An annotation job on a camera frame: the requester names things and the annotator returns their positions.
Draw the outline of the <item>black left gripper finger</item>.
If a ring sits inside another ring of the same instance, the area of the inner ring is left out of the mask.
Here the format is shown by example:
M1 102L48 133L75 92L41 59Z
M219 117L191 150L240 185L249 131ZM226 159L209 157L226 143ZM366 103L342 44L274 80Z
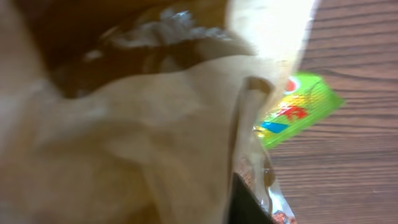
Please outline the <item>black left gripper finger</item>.
M237 173L233 174L231 193L228 224L274 224Z

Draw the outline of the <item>green Haribo gummy bag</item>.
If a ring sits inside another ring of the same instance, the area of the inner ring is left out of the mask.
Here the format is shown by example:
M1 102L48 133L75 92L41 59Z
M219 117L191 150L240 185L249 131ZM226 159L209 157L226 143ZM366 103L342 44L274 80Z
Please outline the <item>green Haribo gummy bag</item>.
M331 115L343 102L321 76L298 72L289 78L282 99L256 121L254 132L264 148L272 149Z

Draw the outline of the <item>beige brown cookie bag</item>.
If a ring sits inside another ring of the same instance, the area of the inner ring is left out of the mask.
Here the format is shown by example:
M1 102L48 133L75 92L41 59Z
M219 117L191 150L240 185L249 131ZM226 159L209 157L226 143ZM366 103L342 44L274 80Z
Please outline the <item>beige brown cookie bag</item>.
M2 223L228 223L272 212L256 121L316 1L2 1Z

